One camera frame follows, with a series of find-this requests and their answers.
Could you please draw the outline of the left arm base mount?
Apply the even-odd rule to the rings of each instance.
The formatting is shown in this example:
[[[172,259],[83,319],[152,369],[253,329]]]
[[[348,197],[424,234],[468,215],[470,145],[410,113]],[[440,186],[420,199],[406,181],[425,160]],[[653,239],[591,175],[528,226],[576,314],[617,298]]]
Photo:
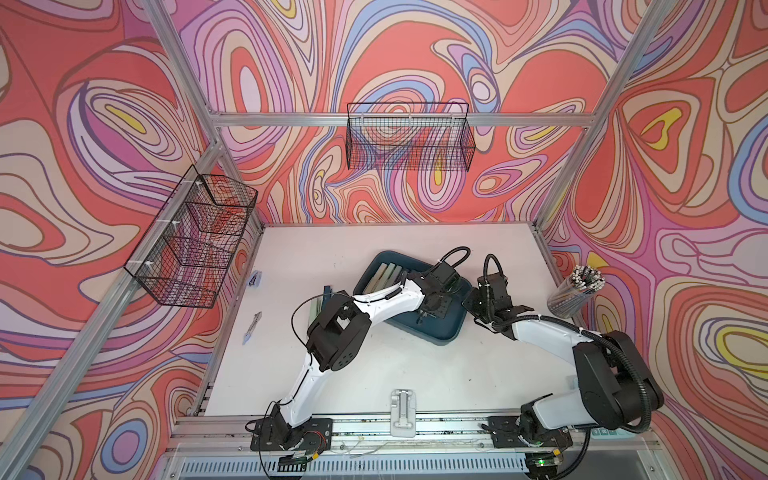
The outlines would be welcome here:
[[[268,417],[249,421],[245,431],[252,435],[252,451],[294,451],[322,453],[332,444],[333,420],[310,418],[300,426],[291,427],[284,420]]]

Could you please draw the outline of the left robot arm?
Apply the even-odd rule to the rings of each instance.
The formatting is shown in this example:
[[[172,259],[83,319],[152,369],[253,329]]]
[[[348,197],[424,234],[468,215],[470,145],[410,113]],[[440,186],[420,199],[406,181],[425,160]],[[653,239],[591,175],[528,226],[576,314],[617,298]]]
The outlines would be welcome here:
[[[270,417],[290,429],[305,424],[313,414],[326,377],[357,357],[372,327],[405,313],[435,316],[443,312],[460,280],[454,266],[440,261],[373,293],[334,294],[310,323],[300,374],[290,393],[272,408]]]

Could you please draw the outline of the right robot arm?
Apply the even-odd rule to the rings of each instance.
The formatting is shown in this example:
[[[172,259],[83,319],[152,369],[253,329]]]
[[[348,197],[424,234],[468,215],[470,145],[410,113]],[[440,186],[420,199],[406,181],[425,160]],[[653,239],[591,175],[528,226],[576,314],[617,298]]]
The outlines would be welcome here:
[[[643,433],[664,396],[634,341],[625,333],[600,334],[515,305],[501,273],[483,274],[463,302],[475,323],[512,341],[533,345],[575,369],[575,388],[546,394],[520,408],[514,431],[537,444],[565,427]]]

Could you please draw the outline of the teal plastic storage box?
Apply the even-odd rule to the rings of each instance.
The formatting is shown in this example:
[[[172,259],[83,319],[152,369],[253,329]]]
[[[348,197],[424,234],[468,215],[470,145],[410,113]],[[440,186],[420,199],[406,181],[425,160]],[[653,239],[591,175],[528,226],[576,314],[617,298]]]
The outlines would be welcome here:
[[[426,271],[431,267],[431,264],[427,262],[396,251],[382,251],[373,258],[358,280],[354,287],[355,295],[363,293],[382,264],[385,266],[393,264],[395,267],[419,272]],[[462,306],[462,301],[470,293],[471,288],[470,282],[460,277],[451,290],[451,302],[446,313],[442,316],[435,317],[419,312],[405,312],[386,320],[386,323],[435,345],[447,345],[458,336],[464,324],[466,310]]]

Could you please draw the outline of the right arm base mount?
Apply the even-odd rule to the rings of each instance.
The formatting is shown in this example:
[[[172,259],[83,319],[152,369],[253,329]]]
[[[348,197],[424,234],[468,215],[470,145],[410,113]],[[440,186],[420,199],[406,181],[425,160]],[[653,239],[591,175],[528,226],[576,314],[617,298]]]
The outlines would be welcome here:
[[[573,445],[567,428],[543,429],[529,416],[490,416],[480,428],[495,448],[567,449]]]

